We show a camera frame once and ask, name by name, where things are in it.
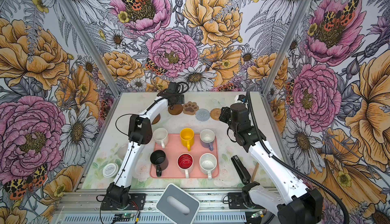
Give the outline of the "grey woven round coaster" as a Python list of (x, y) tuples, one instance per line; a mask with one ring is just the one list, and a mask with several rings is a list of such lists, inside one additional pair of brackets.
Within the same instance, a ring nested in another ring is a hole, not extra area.
[(195, 117), (198, 121), (204, 122), (210, 119), (210, 112), (206, 109), (199, 109), (196, 112)]

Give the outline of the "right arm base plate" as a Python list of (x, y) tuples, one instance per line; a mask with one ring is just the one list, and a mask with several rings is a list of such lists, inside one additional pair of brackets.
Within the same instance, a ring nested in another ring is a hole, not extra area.
[(245, 202), (242, 194), (238, 192), (229, 192), (227, 194), (227, 204), (229, 209), (261, 209), (262, 207)]

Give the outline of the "brown paw print coaster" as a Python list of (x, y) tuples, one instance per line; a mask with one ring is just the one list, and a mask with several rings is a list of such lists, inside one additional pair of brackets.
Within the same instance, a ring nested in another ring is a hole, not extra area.
[(199, 110), (199, 106), (196, 102), (187, 102), (183, 104), (183, 113), (186, 115), (195, 115)]

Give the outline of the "matte brown round coaster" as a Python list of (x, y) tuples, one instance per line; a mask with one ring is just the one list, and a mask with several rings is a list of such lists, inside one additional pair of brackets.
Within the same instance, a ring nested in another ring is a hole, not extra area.
[(183, 106), (181, 104), (176, 104), (168, 107), (168, 112), (171, 115), (179, 115), (183, 111)]

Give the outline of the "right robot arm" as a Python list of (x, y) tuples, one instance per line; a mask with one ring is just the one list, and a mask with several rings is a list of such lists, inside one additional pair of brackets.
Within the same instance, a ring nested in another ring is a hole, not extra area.
[(259, 205), (278, 217), (282, 224), (319, 224), (322, 220), (323, 197), (318, 190), (310, 190), (297, 178), (266, 140), (257, 127), (254, 114), (245, 95), (235, 97), (235, 102), (221, 109), (219, 120), (233, 131), (235, 142), (253, 157), (275, 184), (278, 193), (271, 192), (258, 182), (242, 188), (246, 206)]

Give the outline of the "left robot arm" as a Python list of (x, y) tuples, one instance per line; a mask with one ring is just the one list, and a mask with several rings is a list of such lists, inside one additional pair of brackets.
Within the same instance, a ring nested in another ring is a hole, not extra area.
[(186, 82), (171, 82), (167, 89), (157, 94), (147, 109), (139, 114), (131, 114), (128, 132), (124, 133), (129, 140), (126, 154), (117, 175), (106, 190), (104, 202), (120, 209), (130, 203), (129, 190), (133, 168), (145, 146), (152, 140), (152, 122), (164, 109), (184, 104), (184, 93), (189, 88)]

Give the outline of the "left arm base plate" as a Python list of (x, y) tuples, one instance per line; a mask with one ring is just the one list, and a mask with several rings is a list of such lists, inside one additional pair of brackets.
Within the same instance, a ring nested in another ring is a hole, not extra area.
[(101, 209), (103, 211), (116, 211), (116, 210), (143, 210), (146, 194), (135, 193), (129, 194), (129, 202), (121, 205), (115, 203), (112, 199), (105, 197), (102, 202)]

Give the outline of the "glossy brown round coaster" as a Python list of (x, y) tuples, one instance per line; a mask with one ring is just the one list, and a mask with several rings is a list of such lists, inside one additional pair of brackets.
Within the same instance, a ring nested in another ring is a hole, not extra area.
[(153, 120), (153, 122), (152, 122), (151, 124), (152, 124), (152, 125), (157, 124), (159, 121), (160, 121), (160, 114), (158, 114), (158, 115), (156, 116), (156, 118)]

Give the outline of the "tan rattan round coaster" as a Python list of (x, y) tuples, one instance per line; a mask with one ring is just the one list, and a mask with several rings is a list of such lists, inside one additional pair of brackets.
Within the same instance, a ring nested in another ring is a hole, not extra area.
[(210, 112), (210, 117), (213, 119), (213, 120), (216, 120), (216, 121), (219, 121), (219, 117), (221, 115), (221, 109), (220, 108), (214, 108), (211, 110)]

